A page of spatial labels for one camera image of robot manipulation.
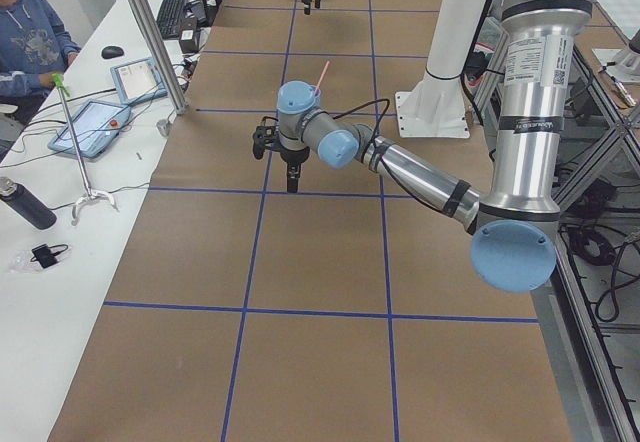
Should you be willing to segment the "pink chopstick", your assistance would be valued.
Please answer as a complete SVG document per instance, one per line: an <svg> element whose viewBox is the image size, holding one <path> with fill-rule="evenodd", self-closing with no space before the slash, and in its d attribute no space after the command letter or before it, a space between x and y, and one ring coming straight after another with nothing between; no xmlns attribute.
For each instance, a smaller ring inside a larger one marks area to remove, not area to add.
<svg viewBox="0 0 640 442"><path fill-rule="evenodd" d="M321 84L322 84L322 82L324 81L324 78L325 78L325 76L326 76L326 73L327 73L327 71L328 71L328 69L329 69L330 62L331 62L330 60L327 60L327 61L325 62L324 66L323 66L323 69L322 69L322 71L321 71L321 73L320 73L320 76L319 76L319 78L318 78L318 80L317 80L317 82L316 82L315 86L317 86L317 87L319 87L319 88L321 87Z"/></svg>

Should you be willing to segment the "black keyboard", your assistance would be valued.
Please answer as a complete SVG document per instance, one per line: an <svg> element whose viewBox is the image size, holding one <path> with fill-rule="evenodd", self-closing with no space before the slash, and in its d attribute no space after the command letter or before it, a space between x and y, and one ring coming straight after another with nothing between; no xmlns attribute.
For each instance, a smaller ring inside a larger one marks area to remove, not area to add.
<svg viewBox="0 0 640 442"><path fill-rule="evenodd" d="M156 15L156 25L163 40L176 39L189 0L162 0Z"/></svg>

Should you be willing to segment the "upper blue teach pendant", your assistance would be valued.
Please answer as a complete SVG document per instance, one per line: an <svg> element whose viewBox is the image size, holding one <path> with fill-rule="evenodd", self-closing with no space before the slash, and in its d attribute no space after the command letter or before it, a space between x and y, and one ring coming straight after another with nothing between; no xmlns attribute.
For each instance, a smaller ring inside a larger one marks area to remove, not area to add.
<svg viewBox="0 0 640 442"><path fill-rule="evenodd" d="M167 89L152 57L113 66L110 72L122 104L137 105L167 95Z"/></svg>

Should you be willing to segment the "blue teach pendant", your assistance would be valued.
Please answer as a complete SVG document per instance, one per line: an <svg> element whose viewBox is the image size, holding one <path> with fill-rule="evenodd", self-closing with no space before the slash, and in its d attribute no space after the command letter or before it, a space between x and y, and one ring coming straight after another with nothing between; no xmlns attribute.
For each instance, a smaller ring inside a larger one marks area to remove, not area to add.
<svg viewBox="0 0 640 442"><path fill-rule="evenodd" d="M167 95L167 89L152 57L113 66L110 72L122 104L137 105Z"/></svg>
<svg viewBox="0 0 640 442"><path fill-rule="evenodd" d="M131 108L90 100L73 116L72 126L83 158L99 157L129 123Z"/></svg>

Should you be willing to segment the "lower blue teach pendant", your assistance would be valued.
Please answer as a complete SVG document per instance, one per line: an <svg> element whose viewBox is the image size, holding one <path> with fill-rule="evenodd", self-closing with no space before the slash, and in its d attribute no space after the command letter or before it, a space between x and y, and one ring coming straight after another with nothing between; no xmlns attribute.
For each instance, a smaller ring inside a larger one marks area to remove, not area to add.
<svg viewBox="0 0 640 442"><path fill-rule="evenodd" d="M73 116L72 126L83 158L99 157L129 123L131 108L90 100Z"/></svg>

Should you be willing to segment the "black computer mouse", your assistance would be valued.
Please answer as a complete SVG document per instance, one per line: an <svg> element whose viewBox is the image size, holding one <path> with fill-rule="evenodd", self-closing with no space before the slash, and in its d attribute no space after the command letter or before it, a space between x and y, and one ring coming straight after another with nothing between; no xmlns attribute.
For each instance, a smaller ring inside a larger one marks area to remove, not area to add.
<svg viewBox="0 0 640 442"><path fill-rule="evenodd" d="M101 51L101 57L105 60L114 59L117 57L121 57L123 55L124 55L123 48L119 46L114 46L114 45L106 46Z"/></svg>

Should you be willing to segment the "metal reacher grabber tool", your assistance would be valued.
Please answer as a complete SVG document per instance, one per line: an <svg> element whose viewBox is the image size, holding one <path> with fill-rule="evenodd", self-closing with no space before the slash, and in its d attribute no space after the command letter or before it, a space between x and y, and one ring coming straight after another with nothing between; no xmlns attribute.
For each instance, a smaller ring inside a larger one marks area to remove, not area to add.
<svg viewBox="0 0 640 442"><path fill-rule="evenodd" d="M91 182L89 180L88 177L88 173L86 170L86 166L84 163L84 159L83 156L81 154L81 150L80 150L80 145L78 142L78 138L77 138L77 134L75 131L75 128L73 126L73 122L72 122L72 116L67 104L67 89L64 87L64 82L63 82L63 75L60 73L55 73L52 76L52 80L54 83L54 87L57 89L59 97L60 97L60 102L62 105L62 109L65 115L65 119L67 121L67 130L70 133L70 137L71 137L71 142L72 142L72 146L75 152L75 157L78 163L78 167L80 170L80 174L81 174L81 178L82 178L82 182L83 182L83 187L84 187L84 194L81 195L72 205L71 208L71 216L72 216L72 220L71 220L71 224L73 226L76 226L79 223L79 219L80 219L80 212L83 206L85 205L91 205L99 200L107 200L109 202L109 204L111 205L112 208L114 208L116 211L118 211L118 205L116 202L116 199L114 197L114 195L108 191L104 191L104 190L98 190L98 189L94 189L91 185Z"/></svg>

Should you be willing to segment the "small black adapter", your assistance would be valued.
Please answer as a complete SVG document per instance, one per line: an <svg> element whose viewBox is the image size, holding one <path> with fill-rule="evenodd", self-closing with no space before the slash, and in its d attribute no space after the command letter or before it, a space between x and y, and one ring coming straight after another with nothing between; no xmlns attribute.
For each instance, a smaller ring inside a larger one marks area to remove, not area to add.
<svg viewBox="0 0 640 442"><path fill-rule="evenodd" d="M58 263L58 257L69 249L68 244L56 244L49 246L41 244L31 250L32 262L37 262L41 268L46 269Z"/></svg>

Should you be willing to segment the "black water bottle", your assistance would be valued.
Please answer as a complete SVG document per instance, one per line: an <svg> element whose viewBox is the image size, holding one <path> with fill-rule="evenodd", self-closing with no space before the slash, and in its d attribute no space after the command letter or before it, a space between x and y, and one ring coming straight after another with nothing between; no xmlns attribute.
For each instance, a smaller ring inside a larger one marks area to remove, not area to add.
<svg viewBox="0 0 640 442"><path fill-rule="evenodd" d="M1 200L39 230L52 227L57 217L22 184L1 177Z"/></svg>

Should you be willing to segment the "person in blue hoodie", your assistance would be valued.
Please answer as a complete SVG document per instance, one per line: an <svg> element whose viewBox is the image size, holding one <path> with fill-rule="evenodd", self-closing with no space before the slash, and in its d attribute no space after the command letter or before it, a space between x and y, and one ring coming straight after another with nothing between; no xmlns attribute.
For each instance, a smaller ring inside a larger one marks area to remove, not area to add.
<svg viewBox="0 0 640 442"><path fill-rule="evenodd" d="M53 90L81 47L47 0L1 0L1 102L25 125Z"/></svg>

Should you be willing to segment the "aluminium frame post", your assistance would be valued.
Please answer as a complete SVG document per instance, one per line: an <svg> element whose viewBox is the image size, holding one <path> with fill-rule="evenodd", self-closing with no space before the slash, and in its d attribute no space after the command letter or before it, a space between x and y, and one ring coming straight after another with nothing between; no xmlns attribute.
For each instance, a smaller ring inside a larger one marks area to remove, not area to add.
<svg viewBox="0 0 640 442"><path fill-rule="evenodd" d="M158 67L160 78L167 90L177 115L186 112L187 102L177 81L164 41L155 22L148 0L128 0L138 28Z"/></svg>

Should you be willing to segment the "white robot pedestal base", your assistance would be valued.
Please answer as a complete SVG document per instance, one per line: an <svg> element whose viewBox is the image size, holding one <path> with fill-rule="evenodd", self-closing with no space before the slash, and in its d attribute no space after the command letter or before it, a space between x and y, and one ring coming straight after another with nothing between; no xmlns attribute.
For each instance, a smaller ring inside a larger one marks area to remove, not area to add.
<svg viewBox="0 0 640 442"><path fill-rule="evenodd" d="M396 94L403 138L470 136L460 79L481 23L486 0L442 0L424 77L410 92Z"/></svg>

